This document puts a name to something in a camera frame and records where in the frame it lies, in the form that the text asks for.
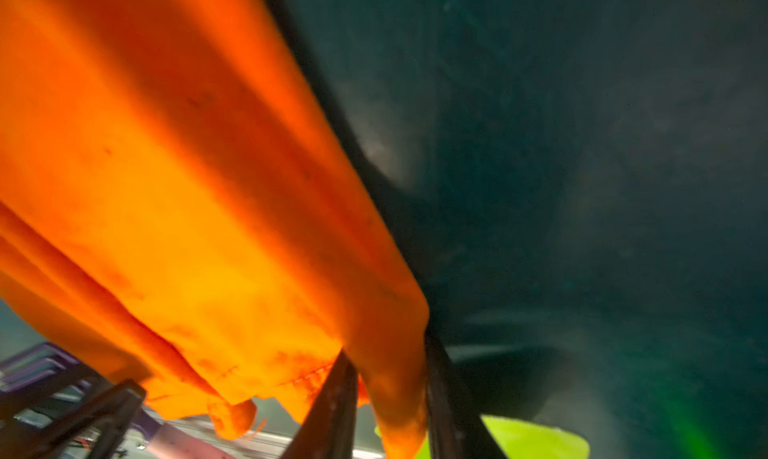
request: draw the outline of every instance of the neon yellow object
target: neon yellow object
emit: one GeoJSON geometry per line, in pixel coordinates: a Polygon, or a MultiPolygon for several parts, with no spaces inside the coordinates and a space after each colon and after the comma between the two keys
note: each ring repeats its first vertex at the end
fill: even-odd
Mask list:
{"type": "MultiPolygon", "coordinates": [[[[582,437],[554,427],[506,417],[482,416],[485,426],[511,459],[587,459],[589,443],[582,437]]],[[[429,439],[415,459],[429,459],[429,439]]]]}

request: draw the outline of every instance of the orange tarp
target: orange tarp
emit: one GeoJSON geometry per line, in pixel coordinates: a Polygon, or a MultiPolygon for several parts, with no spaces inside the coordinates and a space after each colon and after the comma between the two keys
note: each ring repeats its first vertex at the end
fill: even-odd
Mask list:
{"type": "Polygon", "coordinates": [[[422,292],[262,0],[0,0],[0,293],[167,419],[302,420],[341,347],[424,436],[422,292]]]}

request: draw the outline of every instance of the dark teal wall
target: dark teal wall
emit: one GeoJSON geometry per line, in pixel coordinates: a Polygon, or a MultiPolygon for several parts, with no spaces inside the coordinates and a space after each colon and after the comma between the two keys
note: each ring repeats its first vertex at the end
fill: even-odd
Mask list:
{"type": "Polygon", "coordinates": [[[270,2],[478,402],[758,454],[768,0],[270,2]]]}

